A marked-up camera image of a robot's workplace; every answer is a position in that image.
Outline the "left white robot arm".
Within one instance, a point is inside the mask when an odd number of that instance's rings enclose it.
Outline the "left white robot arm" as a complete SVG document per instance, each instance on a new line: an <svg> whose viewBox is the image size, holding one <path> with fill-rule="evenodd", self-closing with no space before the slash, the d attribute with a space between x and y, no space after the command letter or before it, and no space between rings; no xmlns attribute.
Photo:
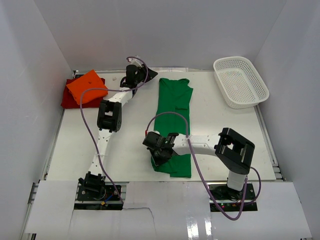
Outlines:
<svg viewBox="0 0 320 240"><path fill-rule="evenodd" d="M154 79L158 73L145 64L126 67L125 77L120 81L119 90L108 100L102 100L97 115L98 139L94 140L96 153L84 178L79 179L84 192L95 200L102 200L106 194L105 180L108 177L103 162L109 153L108 145L114 133L122 125L122 107L131 100L140 84Z"/></svg>

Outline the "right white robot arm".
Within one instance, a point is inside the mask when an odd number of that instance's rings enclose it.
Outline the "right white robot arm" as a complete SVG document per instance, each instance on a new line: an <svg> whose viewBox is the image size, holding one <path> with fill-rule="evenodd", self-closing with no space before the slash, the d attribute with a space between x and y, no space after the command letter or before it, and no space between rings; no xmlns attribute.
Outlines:
<svg viewBox="0 0 320 240"><path fill-rule="evenodd" d="M233 200L244 193L245 178L250 172L255 151L253 142L228 127L213 135L186 136L172 132L162 136L156 131L150 131L142 144L149 150L157 167L174 156L194 154L219 158L229 170L225 192Z"/></svg>

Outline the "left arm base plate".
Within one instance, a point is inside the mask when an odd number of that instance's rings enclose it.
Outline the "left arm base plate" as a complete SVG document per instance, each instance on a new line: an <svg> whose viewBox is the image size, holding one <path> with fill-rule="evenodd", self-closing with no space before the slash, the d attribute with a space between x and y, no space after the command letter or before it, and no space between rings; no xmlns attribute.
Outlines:
<svg viewBox="0 0 320 240"><path fill-rule="evenodd" d="M90 191L78 184L74 209L90 211L121 211L123 204L120 197L125 199L122 193L122 186L116 185L117 190L112 184L106 184L100 192Z"/></svg>

